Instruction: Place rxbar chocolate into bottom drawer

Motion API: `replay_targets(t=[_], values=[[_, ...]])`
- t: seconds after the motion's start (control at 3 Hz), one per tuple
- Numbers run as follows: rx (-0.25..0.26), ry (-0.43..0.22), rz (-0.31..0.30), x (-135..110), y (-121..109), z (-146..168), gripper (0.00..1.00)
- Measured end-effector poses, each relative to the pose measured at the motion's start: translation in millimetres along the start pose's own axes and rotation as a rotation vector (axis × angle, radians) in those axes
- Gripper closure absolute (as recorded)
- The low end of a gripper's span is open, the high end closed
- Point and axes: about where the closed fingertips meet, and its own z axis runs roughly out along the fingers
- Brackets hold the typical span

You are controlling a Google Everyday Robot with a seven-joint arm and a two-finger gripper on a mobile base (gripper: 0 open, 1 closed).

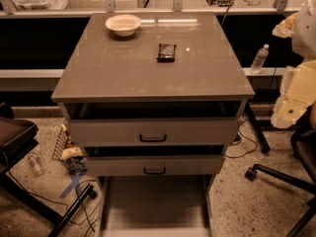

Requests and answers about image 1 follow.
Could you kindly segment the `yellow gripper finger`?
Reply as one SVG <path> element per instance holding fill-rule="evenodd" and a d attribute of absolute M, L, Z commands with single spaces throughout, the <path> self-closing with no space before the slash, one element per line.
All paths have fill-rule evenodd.
<path fill-rule="evenodd" d="M 276 128 L 289 128 L 316 101 L 316 60 L 302 62 L 297 67 L 287 66 L 279 92 L 271 124 Z"/>
<path fill-rule="evenodd" d="M 296 17 L 297 13 L 291 14 L 290 16 L 286 17 L 284 20 L 282 20 L 279 24 L 277 24 L 274 27 L 272 34 L 275 37 L 283 39 L 290 38 L 292 36 Z"/>

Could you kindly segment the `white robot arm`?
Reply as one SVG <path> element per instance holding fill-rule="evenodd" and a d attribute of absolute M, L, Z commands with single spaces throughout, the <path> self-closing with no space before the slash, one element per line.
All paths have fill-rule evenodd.
<path fill-rule="evenodd" d="M 277 128 L 289 128 L 316 101 L 316 0 L 308 0 L 297 14 L 276 25 L 273 34 L 291 36 L 294 53 L 303 57 L 296 67 L 283 72 L 271 123 Z"/>

